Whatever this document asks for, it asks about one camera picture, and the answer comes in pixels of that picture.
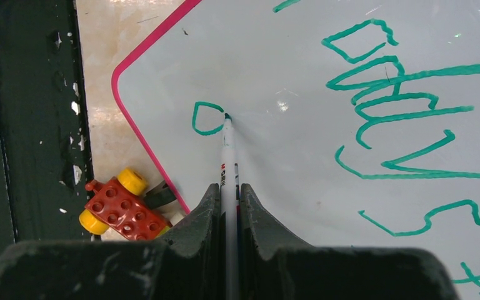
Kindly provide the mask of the pink-framed whiteboard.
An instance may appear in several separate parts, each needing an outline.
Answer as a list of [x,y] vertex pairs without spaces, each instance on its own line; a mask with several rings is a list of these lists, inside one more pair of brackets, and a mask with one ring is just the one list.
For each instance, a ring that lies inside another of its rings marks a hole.
[[317,246],[426,249],[480,299],[480,1],[184,1],[112,92],[179,198],[239,178]]

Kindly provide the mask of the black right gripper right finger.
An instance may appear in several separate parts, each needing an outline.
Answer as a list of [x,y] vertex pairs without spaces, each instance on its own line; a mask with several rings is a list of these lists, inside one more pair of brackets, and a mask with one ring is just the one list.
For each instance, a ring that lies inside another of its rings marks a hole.
[[250,184],[240,188],[240,280],[242,299],[292,299],[295,285],[286,255],[312,245],[278,221]]

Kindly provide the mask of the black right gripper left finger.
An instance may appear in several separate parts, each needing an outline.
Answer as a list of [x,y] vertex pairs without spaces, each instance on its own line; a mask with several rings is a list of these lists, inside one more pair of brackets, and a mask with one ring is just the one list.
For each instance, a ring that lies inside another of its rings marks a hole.
[[161,239],[153,299],[220,299],[220,190],[212,183],[200,203]]

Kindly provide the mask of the green white marker pen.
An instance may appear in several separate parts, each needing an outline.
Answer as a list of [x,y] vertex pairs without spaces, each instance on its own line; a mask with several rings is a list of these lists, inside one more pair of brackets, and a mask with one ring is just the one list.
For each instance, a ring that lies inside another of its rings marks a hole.
[[237,197],[234,151],[234,128],[226,113],[222,128],[221,208],[224,214],[225,298],[239,298]]

